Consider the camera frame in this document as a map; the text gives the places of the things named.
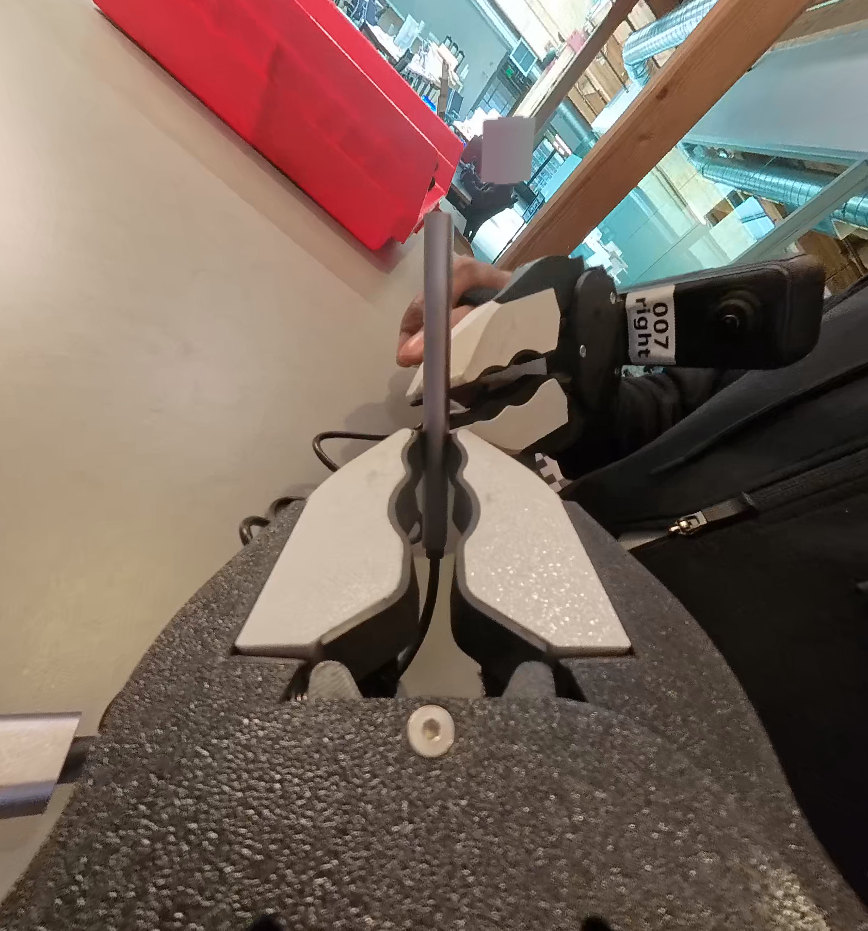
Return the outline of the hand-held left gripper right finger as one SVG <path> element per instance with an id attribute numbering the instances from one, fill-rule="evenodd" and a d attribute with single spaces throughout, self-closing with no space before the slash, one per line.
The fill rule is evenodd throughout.
<path id="1" fill-rule="evenodd" d="M 625 658 L 626 629 L 564 504 L 537 474 L 468 429 L 451 438 L 456 529 L 451 633 L 498 696 L 522 664 Z"/>

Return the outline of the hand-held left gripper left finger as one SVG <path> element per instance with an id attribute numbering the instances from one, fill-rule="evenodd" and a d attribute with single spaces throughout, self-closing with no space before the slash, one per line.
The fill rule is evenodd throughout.
<path id="1" fill-rule="evenodd" d="M 334 661 L 366 696 L 403 695 L 401 662 L 419 645 L 423 613 L 411 539 L 423 453 L 421 433 L 402 428 L 309 495 L 236 654 L 310 669 Z"/>

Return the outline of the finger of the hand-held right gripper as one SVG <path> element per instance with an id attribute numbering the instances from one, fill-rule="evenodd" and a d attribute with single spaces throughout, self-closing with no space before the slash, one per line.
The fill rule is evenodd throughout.
<path id="1" fill-rule="evenodd" d="M 429 376 L 442 375 L 445 391 L 458 401 L 493 390 L 516 379 L 510 368 L 546 356 L 557 346 L 561 310 L 556 292 L 536 293 L 500 303 L 493 299 L 475 307 L 450 331 L 437 324 L 433 349 L 406 391 L 410 404 L 425 398 Z"/>
<path id="2" fill-rule="evenodd" d="M 568 398 L 556 379 L 521 378 L 479 391 L 463 412 L 450 415 L 450 431 L 464 429 L 502 451 L 525 451 L 568 422 Z"/>

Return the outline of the grey usb hub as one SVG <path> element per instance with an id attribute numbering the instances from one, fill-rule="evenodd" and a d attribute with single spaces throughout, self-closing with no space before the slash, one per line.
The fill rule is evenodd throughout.
<path id="1" fill-rule="evenodd" d="M 411 666 L 430 627 L 436 605 L 440 560 L 448 536 L 450 318 L 452 307 L 452 217 L 431 212 L 424 224 L 424 471 L 421 542 L 428 558 L 428 585 L 415 642 L 399 657 L 399 674 Z"/>

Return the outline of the red plastic bin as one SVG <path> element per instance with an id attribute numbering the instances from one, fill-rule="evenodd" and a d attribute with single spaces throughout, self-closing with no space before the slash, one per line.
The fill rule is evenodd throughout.
<path id="1" fill-rule="evenodd" d="M 404 243 L 463 143 L 328 1 L 97 1 L 367 249 Z"/>

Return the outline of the person's right forearm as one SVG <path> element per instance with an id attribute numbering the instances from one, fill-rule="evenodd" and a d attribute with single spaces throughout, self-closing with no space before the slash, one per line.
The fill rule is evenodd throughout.
<path id="1" fill-rule="evenodd" d="M 557 456 L 563 477 L 575 481 L 643 448 L 707 402 L 719 380 L 716 369 L 677 367 L 617 375 L 601 412 L 588 415 L 577 441 Z"/>

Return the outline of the person's right hand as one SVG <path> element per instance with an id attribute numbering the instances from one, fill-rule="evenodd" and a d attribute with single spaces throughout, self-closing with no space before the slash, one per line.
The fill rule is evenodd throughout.
<path id="1" fill-rule="evenodd" d="M 450 326 L 455 327 L 474 309 L 474 305 L 462 303 L 465 293 L 472 289 L 501 290 L 508 285 L 512 276 L 512 272 L 496 268 L 488 262 L 455 255 L 451 280 Z M 406 308 L 399 328 L 396 363 L 401 368 L 418 366 L 424 360 L 425 313 L 425 294 L 419 291 Z"/>

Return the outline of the wooden beam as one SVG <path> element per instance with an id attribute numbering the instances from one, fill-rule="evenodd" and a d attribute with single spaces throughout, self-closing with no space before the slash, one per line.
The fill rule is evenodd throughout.
<path id="1" fill-rule="evenodd" d="M 802 15 L 806 1 L 721 1 L 496 262 L 568 255 Z"/>

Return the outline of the silver ventilation duct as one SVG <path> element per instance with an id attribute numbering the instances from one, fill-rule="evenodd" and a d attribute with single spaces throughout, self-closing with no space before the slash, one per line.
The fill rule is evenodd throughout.
<path id="1" fill-rule="evenodd" d="M 836 178 L 830 172 L 791 166 L 777 158 L 722 157 L 698 146 L 685 146 L 684 154 L 704 178 L 790 210 L 808 203 Z M 868 183 L 826 220 L 868 230 Z"/>
<path id="2" fill-rule="evenodd" d="M 710 13 L 718 1 L 687 1 L 665 17 L 633 32 L 622 51 L 623 62 L 633 81 L 649 79 L 648 63 L 656 55 L 681 45 Z"/>

